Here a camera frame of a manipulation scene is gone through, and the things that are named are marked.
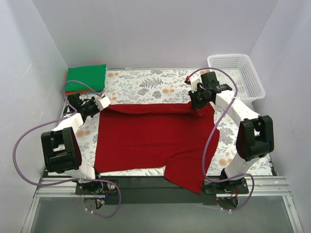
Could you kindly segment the red t-shirt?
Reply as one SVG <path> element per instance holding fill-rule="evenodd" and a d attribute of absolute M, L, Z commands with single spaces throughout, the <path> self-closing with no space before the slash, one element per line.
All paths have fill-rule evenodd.
<path fill-rule="evenodd" d="M 199 193 L 219 138 L 211 105 L 110 105 L 100 113 L 94 166 L 100 173 L 165 166 L 167 180 Z"/>

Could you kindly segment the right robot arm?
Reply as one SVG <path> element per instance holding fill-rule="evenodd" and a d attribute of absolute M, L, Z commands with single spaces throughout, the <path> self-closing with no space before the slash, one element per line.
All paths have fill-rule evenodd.
<path fill-rule="evenodd" d="M 223 109 L 221 117 L 229 115 L 239 127 L 236 140 L 236 155 L 222 170 L 219 179 L 208 178 L 211 183 L 237 183 L 246 176 L 249 168 L 260 158 L 274 150 L 274 128 L 270 116 L 261 116 L 238 99 L 236 85 L 220 84 L 217 68 L 195 77 L 190 74 L 185 83 L 191 86 L 191 107 L 199 110 L 212 102 Z"/>

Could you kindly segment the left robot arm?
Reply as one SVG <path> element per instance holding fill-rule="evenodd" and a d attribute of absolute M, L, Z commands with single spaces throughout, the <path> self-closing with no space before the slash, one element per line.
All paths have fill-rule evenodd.
<path fill-rule="evenodd" d="M 63 110 L 62 120 L 52 131 L 41 135 L 41 144 L 46 170 L 49 173 L 65 174 L 73 178 L 83 189 L 92 192 L 103 184 L 84 179 L 100 179 L 99 172 L 83 162 L 76 133 L 87 117 L 94 117 L 109 104 L 105 104 L 105 95 L 81 99 L 80 93 L 67 96 L 68 103 Z"/>

